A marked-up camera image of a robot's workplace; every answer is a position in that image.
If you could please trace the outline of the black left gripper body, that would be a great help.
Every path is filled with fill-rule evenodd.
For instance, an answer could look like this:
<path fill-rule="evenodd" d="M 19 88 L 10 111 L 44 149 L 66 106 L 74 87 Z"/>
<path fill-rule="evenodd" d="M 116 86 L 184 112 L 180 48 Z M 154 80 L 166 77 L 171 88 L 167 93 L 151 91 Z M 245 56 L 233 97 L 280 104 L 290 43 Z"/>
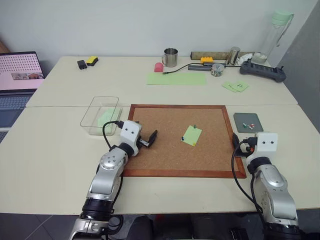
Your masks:
<path fill-rule="evenodd" d="M 138 148 L 141 148 L 141 147 L 146 147 L 146 148 L 148 148 L 149 145 L 150 145 L 150 143 L 149 143 L 148 141 L 146 141 L 146 140 L 143 140 L 143 139 L 141 138 L 141 136 L 138 138 L 138 141 L 137 141 L 137 146 L 138 146 Z"/>

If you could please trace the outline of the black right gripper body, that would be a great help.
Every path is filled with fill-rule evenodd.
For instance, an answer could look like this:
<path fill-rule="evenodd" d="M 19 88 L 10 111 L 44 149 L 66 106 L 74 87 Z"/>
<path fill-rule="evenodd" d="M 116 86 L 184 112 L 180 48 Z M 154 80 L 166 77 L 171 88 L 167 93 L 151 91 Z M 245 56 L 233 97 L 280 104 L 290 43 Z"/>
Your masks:
<path fill-rule="evenodd" d="M 242 144 L 245 144 L 245 150 L 241 149 Z M 257 145 L 257 137 L 245 138 L 242 144 L 241 144 L 241 141 L 239 141 L 238 146 L 234 148 L 236 157 L 250 156 L 254 152 L 255 146 Z"/>

